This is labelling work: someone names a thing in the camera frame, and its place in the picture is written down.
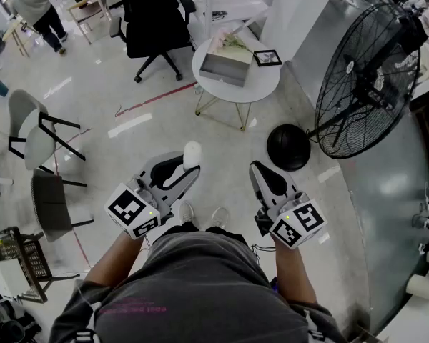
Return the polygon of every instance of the white sneaker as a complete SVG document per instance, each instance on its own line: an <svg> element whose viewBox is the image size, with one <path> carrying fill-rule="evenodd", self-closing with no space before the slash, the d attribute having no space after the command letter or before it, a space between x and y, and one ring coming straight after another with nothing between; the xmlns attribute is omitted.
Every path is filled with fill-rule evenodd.
<svg viewBox="0 0 429 343"><path fill-rule="evenodd" d="M194 221L194 210L188 201L184 201L180 204L178 210L179 223L183 225L185 222Z"/></svg>
<svg viewBox="0 0 429 343"><path fill-rule="evenodd" d="M227 221L229 221L229 212L224 207L219 207L213 212L211 227L225 229Z"/></svg>
<svg viewBox="0 0 429 343"><path fill-rule="evenodd" d="M424 251L424 248L425 248L425 245L421 243L420 246L418 247L418 251L420 252L420 255L426 254L426 252Z"/></svg>

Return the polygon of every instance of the black fan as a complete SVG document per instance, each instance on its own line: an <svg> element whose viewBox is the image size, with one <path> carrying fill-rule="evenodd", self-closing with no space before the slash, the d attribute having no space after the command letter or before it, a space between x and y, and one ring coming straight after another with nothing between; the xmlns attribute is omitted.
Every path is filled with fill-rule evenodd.
<svg viewBox="0 0 429 343"><path fill-rule="evenodd" d="M272 162L287 171L310 158L310 137L334 159L355 156L389 134L411 99L427 39L418 18L391 4L365 10L348 29L327 68L315 129L284 124L269 135Z"/></svg>

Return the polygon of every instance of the red line on floor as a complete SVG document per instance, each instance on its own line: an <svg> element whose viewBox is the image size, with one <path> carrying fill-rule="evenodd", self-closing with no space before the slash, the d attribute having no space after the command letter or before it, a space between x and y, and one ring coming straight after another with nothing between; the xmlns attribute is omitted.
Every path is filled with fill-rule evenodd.
<svg viewBox="0 0 429 343"><path fill-rule="evenodd" d="M56 175L59 175L59 166L57 165L56 152L54 152L54 165L56 167Z"/></svg>
<svg viewBox="0 0 429 343"><path fill-rule="evenodd" d="M83 247L81 246L81 242L79 241L79 239L78 239L78 235L77 235L77 233L74 231L74 228L73 228L73 234L74 234L74 236L77 238L77 242L78 242L79 248L81 249L81 253L83 254L84 260L86 261L86 263L87 263L87 265L89 266L89 268L90 268L90 269L92 269L92 266L91 266L91 264L89 263L89 260L87 259L87 255L86 255L86 253L84 253L84 249L83 249Z"/></svg>
<svg viewBox="0 0 429 343"><path fill-rule="evenodd" d="M74 139L76 139L78 136L81 136L81 135L83 135L83 134L85 134L86 132L89 132L90 130L92 129L92 127L90 128L90 129L87 129L86 131L84 131L84 132L81 132L80 134L76 134L76 135L74 135L69 141L66 141L66 143L70 143L70 142L72 142Z"/></svg>
<svg viewBox="0 0 429 343"><path fill-rule="evenodd" d="M192 83L192 84L188 84L188 85L184 85L184 86L182 86L181 88L178 88L178 89L175 89L175 90L169 91L168 93L161 94L161 95L156 96L156 97L154 97L154 98L148 99L148 100L146 100L145 102L140 103L140 104L137 104L137 105L135 105L135 106L131 106L130 108L125 109L124 111L118 111L114 116L115 116L115 117L122 116L122 115L123 115L125 112L127 112L127 111L131 111L131 110L133 110L133 109L136 109L136 108L139 108L139 107L141 107L141 106L144 106L145 104L149 104L149 103L152 103L153 101L156 101L156 100L162 99L162 98L164 98L164 97L166 97L166 96L169 96L169 95L171 95L171 94L175 94L175 93L177 93L178 91L188 89L188 88L190 88L190 87L194 86L195 84L197 84L197 82Z"/></svg>

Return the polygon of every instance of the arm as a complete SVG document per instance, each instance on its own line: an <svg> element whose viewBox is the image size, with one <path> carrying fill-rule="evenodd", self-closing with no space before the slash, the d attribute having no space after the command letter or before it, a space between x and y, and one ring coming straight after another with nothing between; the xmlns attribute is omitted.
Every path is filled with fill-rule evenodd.
<svg viewBox="0 0 429 343"><path fill-rule="evenodd" d="M9 8L9 12L11 13L11 15L17 16L18 12L14 8L13 0L9 0L8 8Z"/></svg>
<svg viewBox="0 0 429 343"><path fill-rule="evenodd" d="M316 294L308 279L299 249L289 249L275 241L278 292L287 301L316 303Z"/></svg>
<svg viewBox="0 0 429 343"><path fill-rule="evenodd" d="M84 281L115 287L124 281L138 257L143 238L133 240L122 232L105 255L94 265Z"/></svg>

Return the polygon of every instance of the black office chair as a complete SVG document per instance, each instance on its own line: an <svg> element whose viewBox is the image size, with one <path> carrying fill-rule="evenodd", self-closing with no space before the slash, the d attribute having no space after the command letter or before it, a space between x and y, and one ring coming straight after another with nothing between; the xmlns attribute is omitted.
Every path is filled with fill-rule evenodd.
<svg viewBox="0 0 429 343"><path fill-rule="evenodd" d="M139 83L140 75L159 55L162 55L177 73L177 81L182 75L167 54L171 49L192 47L186 25L190 13L195 12L192 0L180 0L185 11L183 20L177 0L122 0L124 20L128 22L126 35L121 31L121 18L113 18L109 35L120 36L127 44L127 56L131 59L148 57L135 76Z"/></svg>

